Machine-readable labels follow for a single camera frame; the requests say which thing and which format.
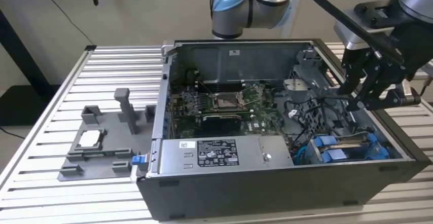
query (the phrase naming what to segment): black stand pole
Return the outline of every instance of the black stand pole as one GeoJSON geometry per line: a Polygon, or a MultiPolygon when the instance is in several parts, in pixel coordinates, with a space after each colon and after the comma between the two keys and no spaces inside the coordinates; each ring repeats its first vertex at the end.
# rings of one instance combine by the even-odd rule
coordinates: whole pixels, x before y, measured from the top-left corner
{"type": "Polygon", "coordinates": [[[58,86],[49,85],[0,10],[0,43],[30,86],[12,86],[0,98],[0,126],[34,124],[58,86]]]}

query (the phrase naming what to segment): motherboard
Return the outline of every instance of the motherboard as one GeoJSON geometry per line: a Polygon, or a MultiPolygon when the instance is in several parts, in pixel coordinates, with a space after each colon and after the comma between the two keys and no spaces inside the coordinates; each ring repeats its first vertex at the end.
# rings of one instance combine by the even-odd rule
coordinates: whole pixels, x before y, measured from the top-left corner
{"type": "Polygon", "coordinates": [[[282,135],[283,119],[266,83],[239,84],[242,90],[212,92],[211,86],[184,87],[172,95],[175,134],[179,138],[282,135]]]}

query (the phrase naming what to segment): white label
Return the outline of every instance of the white label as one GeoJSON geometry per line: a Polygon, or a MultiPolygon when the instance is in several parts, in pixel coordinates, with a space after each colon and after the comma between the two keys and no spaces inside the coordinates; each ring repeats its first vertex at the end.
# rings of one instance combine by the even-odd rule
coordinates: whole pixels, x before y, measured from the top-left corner
{"type": "Polygon", "coordinates": [[[179,148],[195,148],[195,141],[179,141],[179,148]]]}
{"type": "Polygon", "coordinates": [[[240,55],[240,50],[228,50],[228,56],[238,56],[240,55]]]}

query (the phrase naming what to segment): slotted aluminum surface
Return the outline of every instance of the slotted aluminum surface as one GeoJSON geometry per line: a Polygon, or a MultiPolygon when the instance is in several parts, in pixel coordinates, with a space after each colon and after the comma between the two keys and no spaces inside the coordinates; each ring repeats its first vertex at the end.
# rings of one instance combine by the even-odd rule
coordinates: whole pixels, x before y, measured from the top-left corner
{"type": "MultiPolygon", "coordinates": [[[[328,47],[340,58],[342,45],[328,44],[328,47]]],[[[101,111],[119,111],[112,100],[116,87],[131,89],[135,108],[155,103],[159,52],[160,47],[97,47],[93,53],[84,53],[1,174],[6,180],[0,191],[0,223],[156,222],[129,178],[58,182],[56,177],[80,125],[83,106],[97,104],[101,111]]],[[[387,112],[433,160],[431,107],[422,102],[387,112]]],[[[386,187],[362,207],[219,217],[209,218],[207,223],[431,223],[431,220],[433,166],[429,166],[407,183],[386,187]]]]}

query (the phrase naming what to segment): open computer tower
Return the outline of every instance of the open computer tower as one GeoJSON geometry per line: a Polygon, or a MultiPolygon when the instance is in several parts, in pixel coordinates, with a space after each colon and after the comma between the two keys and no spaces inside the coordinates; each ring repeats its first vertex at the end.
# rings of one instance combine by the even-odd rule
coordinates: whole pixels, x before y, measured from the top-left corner
{"type": "Polygon", "coordinates": [[[347,111],[320,40],[176,41],[148,169],[153,219],[362,205],[429,159],[385,111],[347,111]]]}

